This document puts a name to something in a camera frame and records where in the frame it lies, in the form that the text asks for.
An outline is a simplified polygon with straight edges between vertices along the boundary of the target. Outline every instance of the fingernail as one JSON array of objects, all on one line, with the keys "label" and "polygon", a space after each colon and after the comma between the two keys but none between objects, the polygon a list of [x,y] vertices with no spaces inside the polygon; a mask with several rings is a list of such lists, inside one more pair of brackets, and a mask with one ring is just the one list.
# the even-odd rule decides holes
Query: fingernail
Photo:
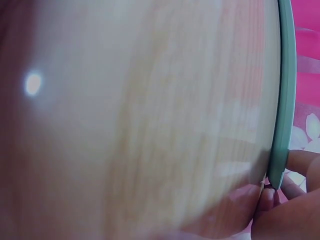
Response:
[{"label": "fingernail", "polygon": [[263,190],[265,193],[265,198],[268,200],[268,201],[271,201],[273,202],[274,199],[275,199],[275,193],[276,191],[273,189],[273,188],[265,188]]}]

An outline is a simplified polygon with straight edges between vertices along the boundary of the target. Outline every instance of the wooden surface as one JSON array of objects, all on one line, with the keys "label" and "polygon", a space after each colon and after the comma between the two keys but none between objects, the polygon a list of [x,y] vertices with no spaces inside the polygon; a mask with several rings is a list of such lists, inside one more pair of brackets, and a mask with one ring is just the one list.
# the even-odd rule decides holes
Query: wooden surface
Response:
[{"label": "wooden surface", "polygon": [[[150,239],[178,228],[217,238],[246,227],[276,118],[276,0],[6,8],[2,239]],[[31,73],[42,81],[34,96]]]}]

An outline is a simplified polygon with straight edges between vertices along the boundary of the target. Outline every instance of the pink fabric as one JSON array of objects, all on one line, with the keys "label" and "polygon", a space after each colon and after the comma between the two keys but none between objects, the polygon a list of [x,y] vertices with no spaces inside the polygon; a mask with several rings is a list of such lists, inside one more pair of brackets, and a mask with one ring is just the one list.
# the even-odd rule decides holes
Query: pink fabric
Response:
[{"label": "pink fabric", "polygon": [[[291,0],[300,56],[320,60],[320,0]],[[296,102],[320,107],[320,74],[297,74]]]},{"label": "pink fabric", "polygon": [[320,31],[320,1],[291,0],[296,27]]},{"label": "pink fabric", "polygon": [[320,74],[297,73],[296,102],[320,107]]}]

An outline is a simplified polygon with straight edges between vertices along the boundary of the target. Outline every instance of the teal rim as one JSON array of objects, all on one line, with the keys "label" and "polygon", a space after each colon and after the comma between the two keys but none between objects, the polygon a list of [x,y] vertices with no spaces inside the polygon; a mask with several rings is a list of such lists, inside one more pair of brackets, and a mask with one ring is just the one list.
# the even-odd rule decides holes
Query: teal rim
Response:
[{"label": "teal rim", "polygon": [[295,113],[297,51],[293,11],[290,0],[278,0],[281,32],[280,91],[273,143],[267,176],[279,189],[284,177]]}]

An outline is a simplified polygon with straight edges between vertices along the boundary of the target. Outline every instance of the finger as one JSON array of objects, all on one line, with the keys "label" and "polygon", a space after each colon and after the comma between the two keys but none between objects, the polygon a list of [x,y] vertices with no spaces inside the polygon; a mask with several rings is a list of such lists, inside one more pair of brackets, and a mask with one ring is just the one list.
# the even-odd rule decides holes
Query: finger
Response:
[{"label": "finger", "polygon": [[281,190],[288,200],[294,199],[306,194],[298,185],[291,180],[286,174],[283,176]]},{"label": "finger", "polygon": [[255,210],[254,218],[255,221],[265,212],[268,212],[274,207],[275,201],[275,190],[273,188],[265,188],[263,189],[258,205]]},{"label": "finger", "polygon": [[302,150],[292,150],[289,152],[286,168],[306,176],[310,164],[319,157],[318,153]]},{"label": "finger", "polygon": [[320,157],[316,158],[310,165],[306,174],[307,193],[320,189]]}]

